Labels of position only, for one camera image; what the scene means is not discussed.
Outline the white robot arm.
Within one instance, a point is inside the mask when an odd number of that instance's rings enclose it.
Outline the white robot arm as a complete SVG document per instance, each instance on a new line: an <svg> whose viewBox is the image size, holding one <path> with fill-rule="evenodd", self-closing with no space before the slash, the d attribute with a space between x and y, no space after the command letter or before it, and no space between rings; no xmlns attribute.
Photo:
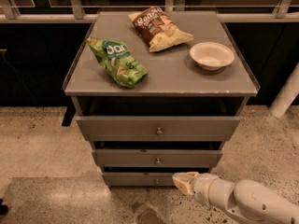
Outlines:
<svg viewBox="0 0 299 224"><path fill-rule="evenodd" d="M238 224L299 224L299 207L252 180L236 183L210 173L175 173L174 185L204 206L216 207Z"/></svg>

